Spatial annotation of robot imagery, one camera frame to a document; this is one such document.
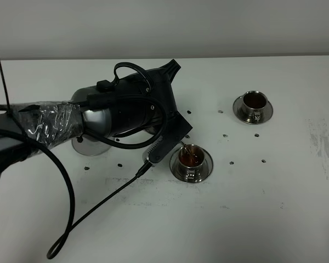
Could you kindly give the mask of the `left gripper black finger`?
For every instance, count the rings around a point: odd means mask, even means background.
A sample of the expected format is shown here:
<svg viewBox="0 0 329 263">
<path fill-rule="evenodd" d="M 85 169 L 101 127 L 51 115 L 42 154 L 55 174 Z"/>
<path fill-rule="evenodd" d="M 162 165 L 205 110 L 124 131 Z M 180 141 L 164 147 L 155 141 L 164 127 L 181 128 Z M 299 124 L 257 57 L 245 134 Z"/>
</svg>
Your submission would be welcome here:
<svg viewBox="0 0 329 263">
<path fill-rule="evenodd" d="M 177 63 L 176 60 L 172 59 L 167 64 L 160 67 L 164 74 L 167 74 L 170 82 L 173 82 L 176 74 L 181 69 L 181 66 Z"/>
</svg>

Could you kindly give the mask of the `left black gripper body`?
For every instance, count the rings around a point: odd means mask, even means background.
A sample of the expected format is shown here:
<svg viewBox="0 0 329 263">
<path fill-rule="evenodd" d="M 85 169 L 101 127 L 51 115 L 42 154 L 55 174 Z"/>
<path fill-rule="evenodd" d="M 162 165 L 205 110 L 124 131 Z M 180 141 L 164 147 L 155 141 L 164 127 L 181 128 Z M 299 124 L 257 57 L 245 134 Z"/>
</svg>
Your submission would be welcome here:
<svg viewBox="0 0 329 263">
<path fill-rule="evenodd" d="M 161 68 L 147 70 L 149 81 L 139 73 L 134 73 L 120 79 L 120 96 L 143 95 L 159 101 L 166 109 L 168 119 L 177 112 L 172 82 Z M 120 128 L 145 129 L 161 127 L 162 112 L 149 102 L 126 101 L 120 103 Z"/>
</svg>

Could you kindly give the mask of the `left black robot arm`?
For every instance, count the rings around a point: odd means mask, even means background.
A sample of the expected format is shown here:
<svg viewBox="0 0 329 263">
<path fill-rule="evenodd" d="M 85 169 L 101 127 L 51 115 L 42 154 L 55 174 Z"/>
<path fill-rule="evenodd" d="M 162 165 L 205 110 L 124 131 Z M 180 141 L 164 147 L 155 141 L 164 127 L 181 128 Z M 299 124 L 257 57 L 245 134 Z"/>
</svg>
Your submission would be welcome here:
<svg viewBox="0 0 329 263">
<path fill-rule="evenodd" d="M 40 153 L 51 155 L 70 140 L 147 148 L 137 176 L 162 161 L 191 129 L 177 110 L 172 90 L 180 65 L 171 60 L 146 70 L 120 62 L 115 66 L 119 68 L 133 73 L 79 89 L 69 101 L 0 105 L 0 177 L 9 166 Z"/>
</svg>

